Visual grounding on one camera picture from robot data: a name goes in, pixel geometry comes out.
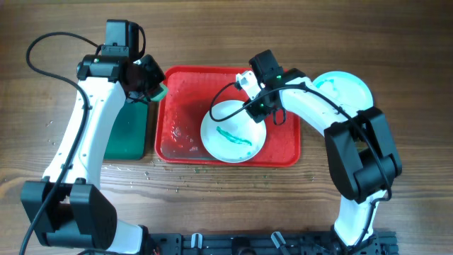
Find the green scrubbing sponge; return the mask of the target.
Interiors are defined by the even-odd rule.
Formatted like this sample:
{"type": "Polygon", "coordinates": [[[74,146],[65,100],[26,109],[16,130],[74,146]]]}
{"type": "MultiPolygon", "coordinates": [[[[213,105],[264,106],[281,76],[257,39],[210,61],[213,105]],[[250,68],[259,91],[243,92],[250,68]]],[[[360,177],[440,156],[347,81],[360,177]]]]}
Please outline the green scrubbing sponge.
{"type": "Polygon", "coordinates": [[[165,84],[160,83],[156,90],[153,91],[152,95],[150,95],[150,100],[154,102],[160,102],[164,99],[164,97],[168,93],[168,88],[165,84]]]}

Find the white plate top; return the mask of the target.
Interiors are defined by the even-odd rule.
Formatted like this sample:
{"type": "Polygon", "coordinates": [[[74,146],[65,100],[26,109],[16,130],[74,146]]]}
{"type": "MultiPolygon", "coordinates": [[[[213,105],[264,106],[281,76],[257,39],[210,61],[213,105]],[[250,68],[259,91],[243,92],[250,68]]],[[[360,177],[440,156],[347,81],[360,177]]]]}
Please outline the white plate top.
{"type": "Polygon", "coordinates": [[[201,123],[200,136],[205,149],[221,162],[241,163],[252,159],[265,144],[267,130],[263,121],[256,123],[246,111],[222,122],[243,106],[242,101],[228,100],[213,106],[201,123]]]}

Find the light blue plate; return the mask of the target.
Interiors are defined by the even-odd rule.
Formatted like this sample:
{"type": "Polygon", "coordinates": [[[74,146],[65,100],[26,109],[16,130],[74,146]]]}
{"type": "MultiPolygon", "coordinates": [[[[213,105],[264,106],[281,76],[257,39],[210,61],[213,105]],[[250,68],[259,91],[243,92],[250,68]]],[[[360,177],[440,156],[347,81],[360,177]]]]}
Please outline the light blue plate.
{"type": "Polygon", "coordinates": [[[374,105],[372,93],[366,83],[348,72],[326,72],[315,78],[313,85],[344,106],[367,110],[374,105]]]}

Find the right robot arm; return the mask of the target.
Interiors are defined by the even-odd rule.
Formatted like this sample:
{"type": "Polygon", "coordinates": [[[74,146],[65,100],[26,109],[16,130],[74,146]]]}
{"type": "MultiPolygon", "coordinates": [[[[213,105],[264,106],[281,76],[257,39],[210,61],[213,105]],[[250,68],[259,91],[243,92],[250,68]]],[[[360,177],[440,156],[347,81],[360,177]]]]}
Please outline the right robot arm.
{"type": "Polygon", "coordinates": [[[237,75],[236,87],[249,97],[243,108],[251,119],[259,122],[282,110],[323,135],[329,174],[341,194],[333,231],[348,251],[357,251],[373,235],[377,206],[391,199],[391,186],[403,169],[386,116],[374,106],[367,86],[351,74],[343,75],[334,96],[304,72],[285,71],[271,50],[248,63],[251,70],[237,75]]]}

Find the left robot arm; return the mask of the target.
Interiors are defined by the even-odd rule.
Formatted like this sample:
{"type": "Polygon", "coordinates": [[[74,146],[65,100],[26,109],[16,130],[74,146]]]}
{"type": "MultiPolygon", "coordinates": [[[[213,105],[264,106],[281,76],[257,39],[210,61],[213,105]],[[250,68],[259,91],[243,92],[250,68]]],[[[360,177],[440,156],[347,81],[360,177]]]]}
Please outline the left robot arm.
{"type": "Polygon", "coordinates": [[[78,64],[76,101],[62,142],[39,181],[26,181],[21,202],[32,236],[44,247],[82,254],[159,254],[149,230],[120,220],[101,193],[101,166],[118,113],[126,103],[161,101],[165,74],[145,52],[144,29],[110,19],[105,42],[78,64]]]}

